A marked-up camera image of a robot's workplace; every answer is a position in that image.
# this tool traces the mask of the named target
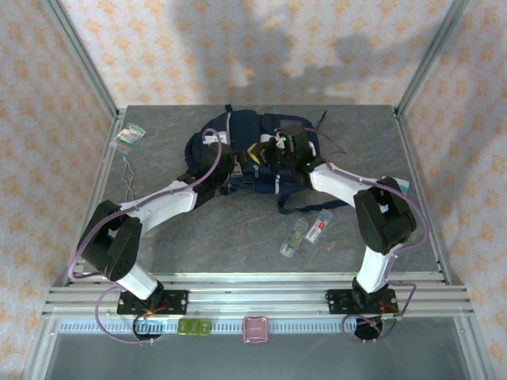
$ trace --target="orange floral pattern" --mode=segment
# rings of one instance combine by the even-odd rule
[[[394,105],[451,2],[63,0],[120,107]]]
[[[472,2],[407,116],[455,274],[507,375],[507,8]]]
[[[2,3],[0,55],[0,378],[18,378],[110,120],[40,0]]]

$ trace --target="black mounting plate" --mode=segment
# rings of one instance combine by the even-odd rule
[[[328,290],[326,300],[330,314],[390,314],[399,311],[396,293],[392,289],[386,289],[379,301],[363,308],[354,302],[352,292],[352,289]]]
[[[173,315],[187,314],[187,306],[189,304],[188,291],[171,291],[164,290],[162,292],[162,302],[167,301],[169,307],[157,312],[157,315]],[[141,301],[135,297],[130,291],[122,291],[120,293],[120,301],[116,313],[119,315],[140,315],[146,312],[147,308]]]

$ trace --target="clear plastic package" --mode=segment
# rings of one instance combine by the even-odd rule
[[[299,218],[292,227],[291,233],[285,238],[280,253],[286,257],[294,256],[295,251],[298,249],[301,241],[303,241],[304,234],[308,230],[310,224],[305,218]]]
[[[244,317],[243,318],[243,343],[259,344],[268,341],[268,318]]]
[[[311,244],[315,244],[317,238],[324,231],[324,229],[330,224],[332,218],[333,218],[332,212],[328,210],[320,211],[317,220],[308,231],[308,234],[307,236],[305,236],[305,239],[308,240]]]
[[[128,123],[127,127],[122,129],[116,135],[114,141],[109,144],[119,152],[127,155],[128,152],[143,138],[146,134],[139,125]]]

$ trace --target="green clip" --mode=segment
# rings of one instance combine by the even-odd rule
[[[187,335],[189,333],[189,319],[182,318],[177,322],[178,335]]]
[[[212,330],[212,322],[209,319],[201,319],[199,324],[199,335],[208,336]]]
[[[189,335],[197,335],[199,333],[199,320],[198,319],[189,319]]]

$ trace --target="backpack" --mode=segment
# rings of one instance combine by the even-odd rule
[[[226,105],[226,113],[210,120],[199,132],[194,134],[185,147],[185,161],[190,172],[196,172],[203,161],[204,153],[209,145],[203,141],[202,134],[207,128],[219,132],[223,142],[230,142],[233,152],[246,152],[254,143],[268,141],[276,137],[277,131],[295,124],[305,128],[314,128],[310,121],[299,116],[277,115],[265,113],[258,115],[254,110],[233,111],[230,105]],[[318,136],[307,131],[308,141],[313,144],[314,153],[320,156]],[[220,188],[220,193],[229,195],[240,189],[246,189],[260,194],[279,194],[278,211],[281,214],[291,214],[293,211],[320,211],[340,207],[346,203],[341,200],[333,200],[319,205],[288,210],[284,207],[289,196],[295,192],[307,189],[304,184],[296,183],[296,178],[290,170],[279,170],[277,173],[265,165],[257,164],[251,157],[246,156],[246,165],[239,173],[232,173]]]

